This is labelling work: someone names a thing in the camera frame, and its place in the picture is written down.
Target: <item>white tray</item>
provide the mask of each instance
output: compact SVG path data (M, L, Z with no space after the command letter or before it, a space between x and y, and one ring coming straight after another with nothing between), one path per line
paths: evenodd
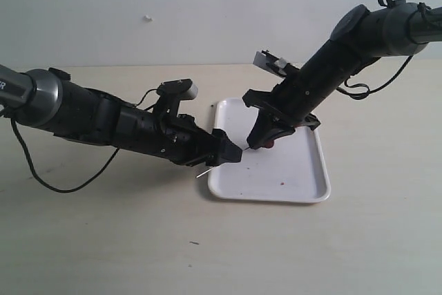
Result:
M218 103L215 128L226 131L238 146L246 138L258 109L247 108L239 98ZM237 164L223 164L209 173L213 195L230 200L317 203L330 195L329 178L320 147L318 129L300 127L275 141L271 149L248 149Z

